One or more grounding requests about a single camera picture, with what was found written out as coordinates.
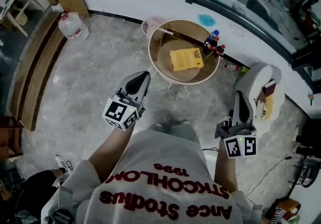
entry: black chair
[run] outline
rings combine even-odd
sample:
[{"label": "black chair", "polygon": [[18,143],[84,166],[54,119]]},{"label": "black chair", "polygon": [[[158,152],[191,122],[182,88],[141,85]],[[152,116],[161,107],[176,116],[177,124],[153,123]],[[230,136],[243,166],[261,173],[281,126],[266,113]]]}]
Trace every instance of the black chair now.
[{"label": "black chair", "polygon": [[[300,184],[301,186],[307,188],[315,182],[320,171],[321,161],[314,159],[305,159],[302,164],[303,175],[301,176]],[[310,182],[308,184],[305,183],[307,179],[310,179]]]},{"label": "black chair", "polygon": [[321,120],[308,120],[302,128],[301,136],[296,137],[296,141],[306,146],[306,148],[298,147],[297,154],[321,158]]}]

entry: blue stain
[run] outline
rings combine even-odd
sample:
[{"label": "blue stain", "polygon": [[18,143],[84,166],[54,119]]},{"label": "blue stain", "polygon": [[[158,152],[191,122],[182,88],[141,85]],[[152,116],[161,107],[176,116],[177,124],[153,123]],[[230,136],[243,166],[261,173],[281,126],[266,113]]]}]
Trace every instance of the blue stain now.
[{"label": "blue stain", "polygon": [[205,27],[210,27],[216,24],[216,21],[210,15],[198,15],[200,23]]}]

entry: gray tile floor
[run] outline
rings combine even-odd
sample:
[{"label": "gray tile floor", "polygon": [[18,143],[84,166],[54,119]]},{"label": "gray tile floor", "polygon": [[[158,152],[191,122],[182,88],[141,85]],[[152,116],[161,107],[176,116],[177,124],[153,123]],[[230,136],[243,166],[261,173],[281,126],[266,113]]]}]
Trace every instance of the gray tile floor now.
[{"label": "gray tile floor", "polygon": [[[189,119],[203,148],[218,145],[213,139],[216,124],[227,118],[229,98],[239,77],[237,72],[224,68],[226,60],[220,62],[208,81],[168,89],[169,84],[150,64],[140,25],[100,15],[92,15],[86,23],[90,29],[88,39],[67,42],[54,66],[36,130],[23,132],[24,155],[16,163],[25,177],[57,168],[56,154],[74,166],[80,159],[87,159],[113,129],[101,117],[107,99],[123,78],[142,70],[151,73],[151,83],[145,100],[147,110],[134,132],[158,122]],[[280,117],[259,141],[259,155],[237,161],[240,189],[248,193],[273,165],[291,154],[294,129],[303,120],[303,114],[286,100]],[[249,198],[268,205],[287,193],[293,164],[286,161],[279,165]]]}]

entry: white plastic jug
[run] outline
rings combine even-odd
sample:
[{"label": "white plastic jug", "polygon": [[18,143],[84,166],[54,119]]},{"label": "white plastic jug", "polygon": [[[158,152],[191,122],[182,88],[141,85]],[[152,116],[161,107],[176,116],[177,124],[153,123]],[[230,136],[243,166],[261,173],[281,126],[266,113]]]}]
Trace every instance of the white plastic jug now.
[{"label": "white plastic jug", "polygon": [[86,40],[89,31],[88,27],[79,18],[78,13],[62,13],[58,27],[64,36],[69,39]]}]

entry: wooden bench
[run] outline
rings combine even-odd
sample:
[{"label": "wooden bench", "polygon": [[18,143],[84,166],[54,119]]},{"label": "wooden bench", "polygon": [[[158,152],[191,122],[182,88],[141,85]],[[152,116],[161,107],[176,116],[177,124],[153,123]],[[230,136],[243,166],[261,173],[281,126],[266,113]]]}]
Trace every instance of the wooden bench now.
[{"label": "wooden bench", "polygon": [[33,73],[30,76],[30,84],[26,92],[21,115],[21,122],[29,131],[34,131],[36,128],[36,121],[42,95],[44,93],[51,70],[59,56],[62,47],[66,43],[66,40],[67,39],[61,33],[58,26],[56,26],[49,40],[44,46]]},{"label": "wooden bench", "polygon": [[10,111],[16,120],[21,119],[25,97],[30,83],[30,78],[40,58],[41,52],[49,40],[53,30],[57,27],[56,19],[59,13],[49,13],[39,29],[35,32],[25,58],[17,75],[16,83],[11,100]]},{"label": "wooden bench", "polygon": [[19,148],[22,128],[13,117],[0,116],[0,161],[22,155]]}]

